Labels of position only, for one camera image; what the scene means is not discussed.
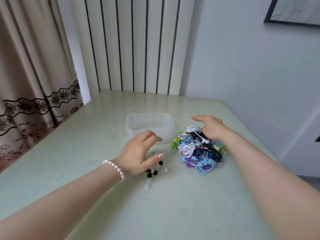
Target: dark object on wall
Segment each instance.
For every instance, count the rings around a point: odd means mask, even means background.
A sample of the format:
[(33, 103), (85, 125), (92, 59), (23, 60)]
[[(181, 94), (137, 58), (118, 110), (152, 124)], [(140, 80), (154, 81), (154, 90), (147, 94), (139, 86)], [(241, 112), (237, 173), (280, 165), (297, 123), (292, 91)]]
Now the dark object on wall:
[(264, 23), (320, 27), (320, 0), (272, 0)]

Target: person's right arm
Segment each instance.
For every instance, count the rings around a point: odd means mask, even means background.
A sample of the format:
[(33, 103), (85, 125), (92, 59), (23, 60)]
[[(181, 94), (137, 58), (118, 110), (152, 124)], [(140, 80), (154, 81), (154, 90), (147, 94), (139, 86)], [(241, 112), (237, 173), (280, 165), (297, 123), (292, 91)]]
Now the person's right arm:
[(320, 239), (320, 192), (213, 116), (194, 116), (231, 152), (254, 202), (279, 239)]

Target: pearl bracelet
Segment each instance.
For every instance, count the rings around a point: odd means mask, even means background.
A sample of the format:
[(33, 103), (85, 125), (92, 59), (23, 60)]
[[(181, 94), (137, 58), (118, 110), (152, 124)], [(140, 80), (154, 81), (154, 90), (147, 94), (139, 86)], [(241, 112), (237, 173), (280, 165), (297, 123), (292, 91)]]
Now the pearl bracelet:
[(113, 166), (120, 173), (121, 182), (123, 182), (123, 180), (125, 179), (125, 174), (122, 172), (121, 168), (119, 168), (119, 166), (117, 164), (115, 164), (114, 162), (112, 162), (112, 161), (104, 160), (103, 164), (105, 164), (105, 163), (110, 164), (111, 166)]

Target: translucent plastic box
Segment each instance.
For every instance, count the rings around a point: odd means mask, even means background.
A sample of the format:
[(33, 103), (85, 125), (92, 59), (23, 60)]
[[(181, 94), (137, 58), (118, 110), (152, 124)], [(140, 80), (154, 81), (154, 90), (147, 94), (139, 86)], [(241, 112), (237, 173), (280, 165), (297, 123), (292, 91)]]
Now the translucent plastic box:
[(145, 130), (160, 136), (161, 143), (172, 142), (174, 137), (174, 122), (168, 113), (131, 113), (127, 115), (125, 127), (129, 140)]

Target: light green table surface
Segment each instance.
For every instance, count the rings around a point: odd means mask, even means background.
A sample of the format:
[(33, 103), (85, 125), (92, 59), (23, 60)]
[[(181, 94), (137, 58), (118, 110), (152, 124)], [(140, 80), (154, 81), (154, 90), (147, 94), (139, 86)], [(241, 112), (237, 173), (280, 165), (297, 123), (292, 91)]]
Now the light green table surface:
[[(114, 158), (127, 141), (126, 116), (155, 111), (171, 115), (177, 135), (202, 125), (191, 116), (214, 115), (272, 157), (220, 100), (103, 91), (0, 174), (0, 219)], [(150, 189), (144, 189), (146, 175), (127, 177), (68, 239), (274, 239), (230, 155), (222, 168), (202, 176), (169, 144), (150, 151), (166, 153)]]

